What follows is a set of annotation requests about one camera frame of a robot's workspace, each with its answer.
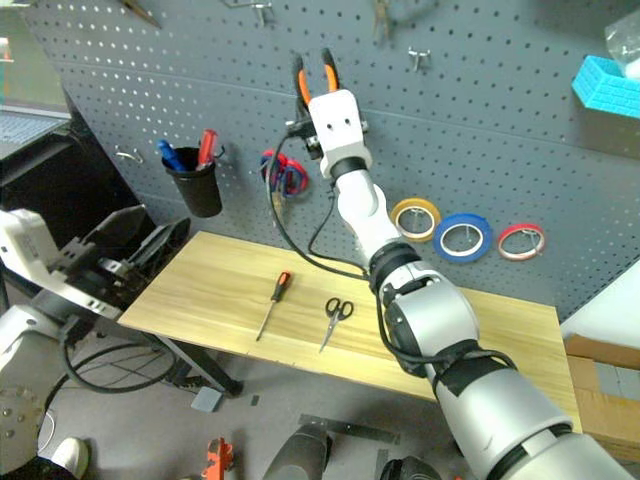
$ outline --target gray pegboard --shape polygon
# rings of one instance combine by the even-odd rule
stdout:
[[[195,145],[213,127],[228,148],[217,171],[223,213],[198,229],[284,246],[268,216],[256,169],[293,116],[290,53],[305,54],[313,91],[323,88],[319,49],[370,124],[372,171],[389,209],[423,196],[447,215],[487,217],[496,235],[541,224],[545,254],[473,265],[418,250],[455,283],[557,305],[566,317],[640,256],[637,121],[583,109],[570,83],[585,54],[604,55],[602,29],[633,2],[392,2],[392,42],[374,42],[370,1],[275,2],[275,23],[219,2],[148,1],[162,30],[117,2],[38,3],[26,18],[92,130],[158,221],[187,214],[154,150],[157,138]],[[409,45],[430,49],[414,73]],[[138,148],[142,165],[117,160]],[[306,159],[299,142],[286,152]],[[306,161],[311,189],[288,228],[306,243],[328,207],[327,185]],[[337,218],[318,240],[354,257]]]

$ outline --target yellow tape roll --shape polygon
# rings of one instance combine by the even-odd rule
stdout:
[[[404,213],[411,210],[417,210],[421,213],[424,213],[431,219],[431,225],[426,231],[418,233],[409,232],[408,230],[405,230],[402,225],[400,225],[400,217]],[[442,217],[440,216],[440,211],[438,210],[438,208],[433,203],[425,200],[424,198],[405,198],[404,200],[398,202],[398,204],[393,207],[393,210],[391,210],[391,221],[398,228],[398,230],[400,230],[400,233],[402,233],[402,235],[404,235],[408,240],[412,242],[426,242],[427,240],[430,240],[431,237],[433,237],[433,232],[440,223],[441,219]]]

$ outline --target black table leg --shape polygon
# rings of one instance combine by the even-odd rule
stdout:
[[[242,382],[232,379],[203,347],[158,336],[178,357],[187,362],[207,382],[233,397],[242,392]]]

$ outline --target pen holder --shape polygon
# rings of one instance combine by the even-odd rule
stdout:
[[[202,170],[196,170],[197,148],[176,148],[176,153],[188,171],[175,171],[164,158],[162,164],[167,173],[173,177],[173,182],[180,190],[189,211],[196,217],[213,217],[219,214],[222,211],[222,202],[216,182],[216,163],[211,162]]]

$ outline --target blue tape roll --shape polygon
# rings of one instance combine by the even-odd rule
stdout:
[[[480,241],[468,250],[456,252],[447,248],[443,237],[456,227],[469,226],[480,234]],[[474,262],[489,251],[492,243],[491,227],[486,218],[474,213],[455,213],[444,218],[436,227],[433,237],[433,248],[442,258],[453,263]]]

